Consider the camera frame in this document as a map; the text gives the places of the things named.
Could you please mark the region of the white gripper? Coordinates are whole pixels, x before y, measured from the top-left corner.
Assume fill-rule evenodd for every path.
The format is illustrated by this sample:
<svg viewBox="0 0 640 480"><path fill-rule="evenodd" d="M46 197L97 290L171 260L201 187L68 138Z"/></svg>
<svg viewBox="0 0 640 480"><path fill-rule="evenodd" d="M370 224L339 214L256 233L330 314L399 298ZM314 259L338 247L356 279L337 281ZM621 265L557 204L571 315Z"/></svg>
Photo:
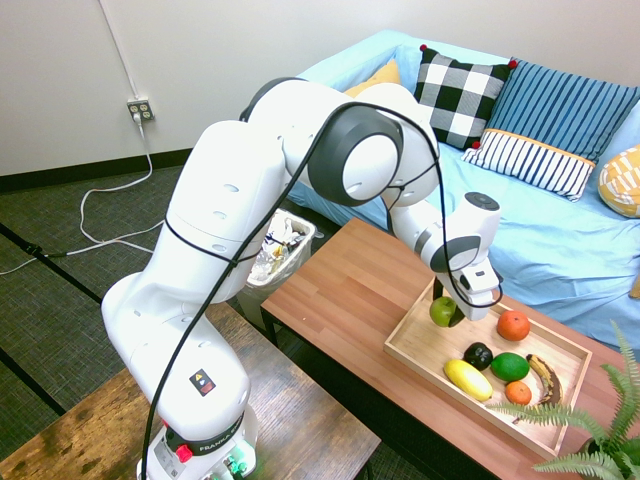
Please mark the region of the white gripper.
<svg viewBox="0 0 640 480"><path fill-rule="evenodd" d="M448 327L453 328L465 317L471 321L482 320L488 314L494 301L493 291L500 280L490 263L479 263L453 272L454 287L452 297L455 309L450 315ZM443 284L435 277L432 300L443 296Z"/></svg>

